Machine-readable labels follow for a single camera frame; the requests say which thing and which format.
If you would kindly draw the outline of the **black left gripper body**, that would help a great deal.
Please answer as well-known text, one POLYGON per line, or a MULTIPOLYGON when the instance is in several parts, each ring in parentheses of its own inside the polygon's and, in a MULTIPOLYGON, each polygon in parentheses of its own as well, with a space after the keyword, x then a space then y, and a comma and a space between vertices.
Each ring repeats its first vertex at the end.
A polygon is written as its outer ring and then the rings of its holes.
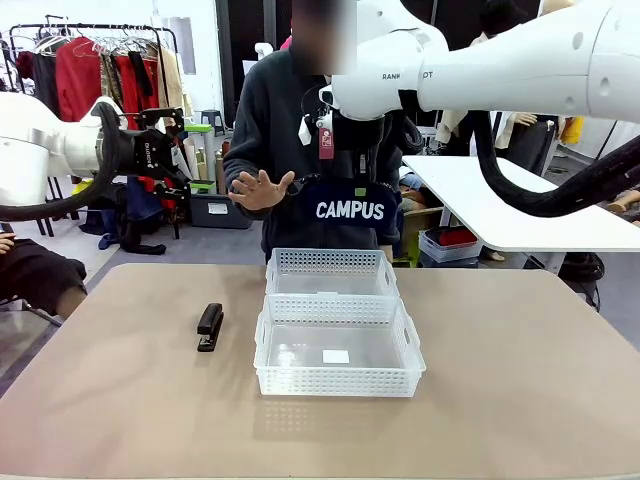
POLYGON ((142 131, 119 131, 119 174, 171 178, 175 173, 172 160, 174 140, 152 128, 142 131))

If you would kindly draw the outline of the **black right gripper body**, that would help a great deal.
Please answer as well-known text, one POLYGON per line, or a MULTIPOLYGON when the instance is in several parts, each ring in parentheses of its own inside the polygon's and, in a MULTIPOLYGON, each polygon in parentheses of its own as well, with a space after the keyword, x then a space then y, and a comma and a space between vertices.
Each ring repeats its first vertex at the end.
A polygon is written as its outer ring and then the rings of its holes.
POLYGON ((383 119, 356 121, 339 119, 339 159, 354 169, 372 169, 383 137, 383 119))

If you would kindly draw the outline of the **person's right hand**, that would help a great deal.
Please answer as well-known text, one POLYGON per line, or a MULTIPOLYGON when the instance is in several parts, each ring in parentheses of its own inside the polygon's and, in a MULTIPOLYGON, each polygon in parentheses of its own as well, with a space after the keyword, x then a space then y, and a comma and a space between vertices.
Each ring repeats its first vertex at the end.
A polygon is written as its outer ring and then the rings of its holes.
POLYGON ((241 172, 231 183, 229 197, 249 211, 269 209, 280 203, 295 180, 293 171, 287 172, 279 182, 273 182, 265 170, 256 177, 241 172))

